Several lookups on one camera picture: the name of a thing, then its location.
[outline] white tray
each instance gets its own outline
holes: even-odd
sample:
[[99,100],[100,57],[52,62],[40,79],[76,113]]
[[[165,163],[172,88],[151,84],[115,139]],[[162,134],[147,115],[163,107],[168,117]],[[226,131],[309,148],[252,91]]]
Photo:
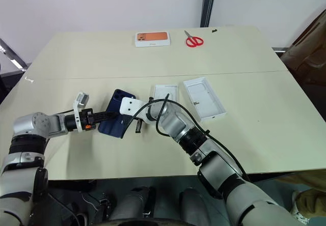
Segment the white tray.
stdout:
[[183,83],[200,120],[215,118],[226,113],[205,77],[184,81]]
[[154,100],[165,99],[167,94],[170,94],[168,99],[178,101],[178,85],[175,84],[156,84],[154,91]]

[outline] smartphone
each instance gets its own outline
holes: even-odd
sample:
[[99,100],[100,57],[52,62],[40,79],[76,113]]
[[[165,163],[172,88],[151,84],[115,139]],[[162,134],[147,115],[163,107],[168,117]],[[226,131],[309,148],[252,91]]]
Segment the smartphone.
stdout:
[[[123,97],[136,98],[135,95],[125,92],[123,90],[116,89],[112,95],[112,98],[107,106],[106,111],[115,111],[120,113],[120,105]],[[106,120],[100,122],[98,131],[113,137],[120,138],[126,124],[130,121],[132,116],[129,115],[118,115],[117,118],[112,120]]]

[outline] robotic arm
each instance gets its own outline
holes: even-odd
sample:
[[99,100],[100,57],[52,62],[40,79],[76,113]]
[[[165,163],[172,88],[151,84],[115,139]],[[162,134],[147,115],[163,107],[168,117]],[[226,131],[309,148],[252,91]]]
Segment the robotic arm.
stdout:
[[18,118],[9,154],[0,171],[0,225],[27,225],[33,204],[47,195],[47,170],[44,151],[50,138],[69,131],[91,130],[103,120],[115,118],[116,112],[93,113],[85,108],[88,95],[79,93],[75,100],[75,114],[48,116],[37,112]]
[[[120,113],[134,115],[145,104],[124,98]],[[196,166],[200,166],[198,178],[209,194],[224,199],[232,225],[302,225],[264,191],[243,179],[236,162],[196,127],[177,103],[170,100],[153,103],[137,117],[148,124],[156,124],[159,119],[163,130],[181,145]]]

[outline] white wall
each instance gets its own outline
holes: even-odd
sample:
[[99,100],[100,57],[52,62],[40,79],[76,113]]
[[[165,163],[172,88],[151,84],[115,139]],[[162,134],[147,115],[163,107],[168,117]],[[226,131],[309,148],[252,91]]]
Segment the white wall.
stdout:
[[32,62],[58,31],[199,27],[202,0],[0,0],[0,37]]
[[324,9],[326,0],[214,0],[210,26],[255,25],[271,47],[287,47]]

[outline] scissors handle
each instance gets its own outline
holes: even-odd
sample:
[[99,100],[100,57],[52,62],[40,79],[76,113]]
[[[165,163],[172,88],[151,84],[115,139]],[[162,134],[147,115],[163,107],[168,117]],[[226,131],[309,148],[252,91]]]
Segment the scissors handle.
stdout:
[[196,47],[202,45],[204,43],[204,40],[199,37],[189,37],[186,39],[185,43],[189,47]]

